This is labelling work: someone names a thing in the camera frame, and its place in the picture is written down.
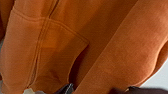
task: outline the orange fabric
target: orange fabric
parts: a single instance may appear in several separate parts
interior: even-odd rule
[[[139,86],[168,57],[167,10],[167,0],[16,0],[9,22],[9,13],[2,17],[2,91],[52,94],[72,82],[74,94],[108,94]]]

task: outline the seam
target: seam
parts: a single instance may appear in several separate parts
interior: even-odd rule
[[[75,36],[77,36],[78,38],[80,38],[83,42],[85,42],[86,44],[89,44],[89,40],[88,39],[86,39],[85,37],[83,37],[79,33],[75,32],[74,30],[72,30],[70,27],[68,27],[64,23],[62,23],[60,21],[53,20],[53,19],[50,19],[50,20],[51,20],[52,23],[55,23],[55,25],[59,25],[62,28],[66,29],[67,31],[70,31],[72,34],[74,34]]]
[[[22,17],[23,19],[25,19],[27,21],[36,22],[36,21],[39,21],[39,20],[42,20],[42,19],[46,18],[46,17],[37,17],[37,18],[29,17],[29,16],[23,14],[22,12],[18,11],[16,8],[13,8],[12,12],[15,13],[16,15]]]

